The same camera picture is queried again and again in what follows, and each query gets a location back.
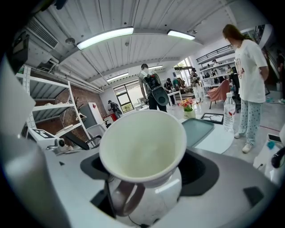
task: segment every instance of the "fluorescent light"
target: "fluorescent light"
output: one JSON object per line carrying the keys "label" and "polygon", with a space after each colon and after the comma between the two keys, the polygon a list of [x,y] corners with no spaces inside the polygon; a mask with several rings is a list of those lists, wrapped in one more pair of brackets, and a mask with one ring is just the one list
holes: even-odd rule
{"label": "fluorescent light", "polygon": [[117,78],[119,78],[119,77],[124,77],[124,76],[126,76],[126,75],[128,75],[128,74],[129,74],[129,73],[123,73],[123,74],[120,74],[120,75],[118,75],[118,76],[109,78],[109,79],[107,79],[107,81],[112,81],[112,80],[115,80],[115,79],[117,79]]}
{"label": "fluorescent light", "polygon": [[96,43],[104,41],[104,40],[108,40],[110,38],[133,34],[133,31],[134,31],[133,27],[119,28],[116,30],[112,30],[109,32],[105,32],[105,33],[96,35],[96,36],[94,36],[94,37],[92,37],[86,41],[80,42],[77,44],[77,47],[80,50],[83,50],[84,48],[87,48],[90,45],[96,44]]}
{"label": "fluorescent light", "polygon": [[161,68],[161,67],[163,67],[163,65],[160,65],[160,66],[152,66],[152,67],[150,67],[149,69],[155,69],[155,68]]}
{"label": "fluorescent light", "polygon": [[187,33],[182,33],[174,30],[169,30],[167,33],[169,36],[174,36],[174,37],[180,37],[180,38],[185,38],[188,40],[194,40],[195,36],[189,35]]}

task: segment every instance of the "flowers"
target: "flowers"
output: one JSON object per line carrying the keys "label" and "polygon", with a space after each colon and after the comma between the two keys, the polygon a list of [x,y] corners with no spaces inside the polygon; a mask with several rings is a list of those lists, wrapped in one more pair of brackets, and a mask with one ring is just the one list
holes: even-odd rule
{"label": "flowers", "polygon": [[186,99],[182,101],[181,103],[178,103],[178,106],[183,107],[185,112],[191,112],[193,111],[193,104],[194,104],[193,99]]}

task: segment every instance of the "long hair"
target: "long hair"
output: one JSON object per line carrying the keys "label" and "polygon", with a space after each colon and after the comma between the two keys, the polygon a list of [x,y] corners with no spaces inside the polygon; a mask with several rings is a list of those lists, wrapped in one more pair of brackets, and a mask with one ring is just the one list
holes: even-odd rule
{"label": "long hair", "polygon": [[241,34],[240,31],[236,28],[236,26],[234,26],[232,24],[227,24],[224,27],[223,35],[226,39],[232,38],[232,39],[235,39],[238,41],[243,41],[243,40],[251,40],[252,41],[252,39],[249,36]]}

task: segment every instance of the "water bottle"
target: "water bottle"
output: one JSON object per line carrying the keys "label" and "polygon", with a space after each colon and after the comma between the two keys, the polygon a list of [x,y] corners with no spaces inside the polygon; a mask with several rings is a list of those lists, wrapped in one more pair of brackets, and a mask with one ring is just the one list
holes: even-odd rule
{"label": "water bottle", "polygon": [[224,102],[224,129],[233,131],[235,121],[236,103],[232,98],[232,93],[227,93],[227,99]]}

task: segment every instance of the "cup rim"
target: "cup rim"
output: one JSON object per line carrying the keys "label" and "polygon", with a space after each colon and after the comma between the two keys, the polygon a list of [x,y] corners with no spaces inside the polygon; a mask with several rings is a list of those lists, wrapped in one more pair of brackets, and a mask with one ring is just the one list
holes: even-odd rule
{"label": "cup rim", "polygon": [[[159,173],[156,173],[154,175],[151,175],[151,176],[147,176],[147,177],[126,177],[126,176],[123,176],[123,175],[118,175],[118,174],[115,174],[112,170],[112,168],[110,168],[104,161],[104,159],[102,159],[102,146],[104,143],[105,143],[105,140],[106,140],[106,137],[105,135],[108,134],[108,132],[110,131],[110,129],[112,129],[112,127],[114,127],[121,119],[123,118],[126,118],[130,115],[136,115],[136,114],[139,114],[139,113],[142,113],[142,112],[160,112],[161,114],[164,114],[164,115],[168,115],[169,117],[171,117],[173,120],[175,120],[179,126],[179,128],[181,129],[182,131],[182,135],[181,135],[181,149],[179,151],[179,154],[178,156],[175,158],[175,160],[164,170],[160,171]],[[182,160],[184,154],[185,154],[185,151],[186,151],[186,147],[187,147],[187,137],[186,137],[186,131],[182,125],[182,123],[180,123],[178,121],[178,119],[176,117],[174,117],[173,115],[170,115],[169,113],[166,113],[166,112],[163,112],[163,111],[158,111],[158,110],[142,110],[142,111],[136,111],[134,113],[130,113],[126,116],[123,116],[121,117],[118,121],[115,121],[114,123],[111,124],[111,126],[107,129],[107,131],[104,133],[102,139],[101,139],[101,142],[100,142],[100,147],[99,147],[99,157],[100,157],[100,160],[103,164],[103,166],[105,167],[105,169],[110,173],[112,174],[113,176],[119,178],[120,180],[124,180],[124,181],[127,181],[127,182],[130,182],[130,183],[144,183],[144,182],[149,182],[149,181],[153,181],[153,180],[156,180],[158,178],[161,178],[163,177],[164,175],[166,175],[167,173],[169,173],[170,171],[172,171],[173,169],[175,169],[179,162]]]}

